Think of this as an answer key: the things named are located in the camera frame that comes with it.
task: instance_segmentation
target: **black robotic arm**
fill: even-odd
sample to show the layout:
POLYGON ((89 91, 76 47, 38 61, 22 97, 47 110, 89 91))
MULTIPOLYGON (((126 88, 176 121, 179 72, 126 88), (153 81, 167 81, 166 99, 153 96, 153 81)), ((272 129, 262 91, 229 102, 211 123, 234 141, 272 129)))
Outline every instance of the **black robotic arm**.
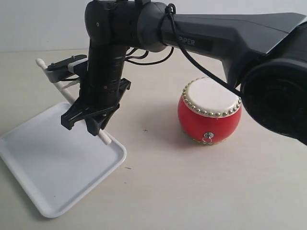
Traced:
MULTIPOLYGON (((74 71, 80 76, 80 95, 62 116, 62 125, 71 129, 84 119, 88 131, 97 135, 130 88, 130 82, 121 78, 128 49, 160 52, 171 46, 239 95, 259 124, 307 145, 305 18, 297 13, 180 15, 173 4, 94 0, 85 10, 88 59, 74 71), (227 82, 200 66, 187 51, 220 60, 227 82)), ((61 66, 66 68, 74 62, 69 58, 61 66)), ((59 65, 48 68, 52 71, 59 65)))

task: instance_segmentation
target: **white table surface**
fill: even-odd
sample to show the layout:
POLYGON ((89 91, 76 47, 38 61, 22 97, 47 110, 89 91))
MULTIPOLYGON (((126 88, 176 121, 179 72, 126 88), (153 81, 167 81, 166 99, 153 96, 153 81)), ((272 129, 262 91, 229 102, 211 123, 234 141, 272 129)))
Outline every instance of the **white table surface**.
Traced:
MULTIPOLYGON (((0 54, 0 135, 64 101, 36 58, 50 63, 86 53, 0 54)), ((195 57, 223 78, 219 61, 195 57)), ((45 219, 0 161, 0 229, 306 230, 305 146, 262 128, 245 111, 235 133, 215 146, 199 146, 181 132, 180 94, 202 76, 179 51, 158 66, 127 63, 123 77, 132 86, 106 129, 127 148, 125 162, 66 214, 45 219)))

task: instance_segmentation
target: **red drum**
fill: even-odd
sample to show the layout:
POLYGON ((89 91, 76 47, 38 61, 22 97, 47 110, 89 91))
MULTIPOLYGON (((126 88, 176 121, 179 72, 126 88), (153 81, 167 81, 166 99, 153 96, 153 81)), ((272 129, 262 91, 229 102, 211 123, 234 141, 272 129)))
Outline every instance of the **red drum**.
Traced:
POLYGON ((178 103, 184 132, 204 144, 228 138, 237 128, 241 114, 241 99, 211 78, 190 82, 178 103))

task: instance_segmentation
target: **drumstick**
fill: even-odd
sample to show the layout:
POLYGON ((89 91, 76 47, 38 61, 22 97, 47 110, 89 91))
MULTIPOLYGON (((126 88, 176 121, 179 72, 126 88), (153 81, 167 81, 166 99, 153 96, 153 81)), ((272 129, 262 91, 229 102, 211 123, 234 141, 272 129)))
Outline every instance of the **drumstick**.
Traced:
MULTIPOLYGON (((48 70, 47 70, 47 65, 45 64, 45 62, 42 59, 38 58, 36 59, 36 64, 47 75, 48 70)), ((72 96, 72 94, 69 92, 69 90, 65 87, 63 83, 57 82, 57 83, 54 83, 53 85, 59 90, 59 92, 65 97, 65 99, 70 104, 73 104, 75 102, 76 99, 72 96)), ((112 142, 111 138, 102 129, 99 130, 98 136, 106 145, 111 144, 112 142)))

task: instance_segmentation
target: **background wall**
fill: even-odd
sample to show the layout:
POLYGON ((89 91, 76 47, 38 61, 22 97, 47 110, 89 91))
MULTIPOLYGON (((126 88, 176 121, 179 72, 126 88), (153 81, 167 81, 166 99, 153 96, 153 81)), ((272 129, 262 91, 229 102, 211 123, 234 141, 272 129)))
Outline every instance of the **background wall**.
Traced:
MULTIPOLYGON (((0 52, 84 49, 84 10, 90 0, 0 0, 0 52)), ((178 13, 307 14, 306 0, 161 0, 178 13)))

